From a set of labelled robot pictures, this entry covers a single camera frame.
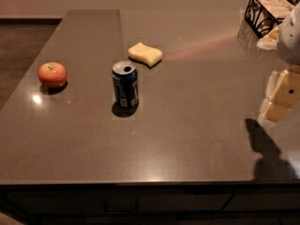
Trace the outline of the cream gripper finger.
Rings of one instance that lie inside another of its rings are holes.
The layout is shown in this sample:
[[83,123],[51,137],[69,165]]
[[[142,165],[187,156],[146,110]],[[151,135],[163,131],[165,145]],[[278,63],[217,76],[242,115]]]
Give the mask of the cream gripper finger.
[[280,73],[276,70],[273,70],[269,79],[268,79],[268,82],[267,82],[267,85],[266,85],[266,88],[265,88],[265,95],[270,98],[271,96],[273,96],[273,93],[276,89],[276,86],[278,84],[278,79],[279,79],[279,75]]
[[300,68],[292,67],[279,71],[279,79],[273,96],[265,96],[261,117],[277,123],[300,102]]

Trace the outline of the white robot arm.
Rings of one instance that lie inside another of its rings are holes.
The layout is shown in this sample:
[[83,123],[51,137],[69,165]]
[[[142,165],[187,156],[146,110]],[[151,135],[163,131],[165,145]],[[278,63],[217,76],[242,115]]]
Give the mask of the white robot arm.
[[284,19],[278,29],[277,55],[291,65],[269,77],[260,116],[277,123],[300,101],[300,4]]

